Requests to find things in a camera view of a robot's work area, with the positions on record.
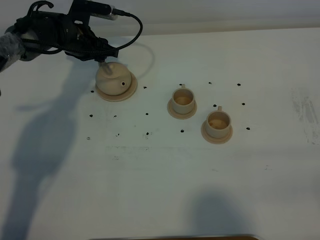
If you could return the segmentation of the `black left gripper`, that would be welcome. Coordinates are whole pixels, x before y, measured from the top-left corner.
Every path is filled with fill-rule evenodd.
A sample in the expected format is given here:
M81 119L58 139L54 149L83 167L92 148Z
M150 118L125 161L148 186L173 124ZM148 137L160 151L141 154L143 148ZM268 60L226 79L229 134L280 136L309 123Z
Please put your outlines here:
M28 13L15 23L15 34L22 40L21 60L28 62L39 55L66 55L81 61L100 57L118 57L119 51L105 38L96 37L88 25L75 23L62 13ZM113 74L113 62L99 62L104 75Z

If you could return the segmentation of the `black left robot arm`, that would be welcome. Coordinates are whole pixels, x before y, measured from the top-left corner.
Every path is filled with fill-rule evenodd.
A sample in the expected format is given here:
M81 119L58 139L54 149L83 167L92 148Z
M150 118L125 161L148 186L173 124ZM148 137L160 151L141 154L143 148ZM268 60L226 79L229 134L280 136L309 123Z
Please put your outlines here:
M119 53L88 25L75 23L69 15L35 11L18 18L1 36L0 69L4 71L18 60L28 62L39 55L60 52L81 61L99 63Z

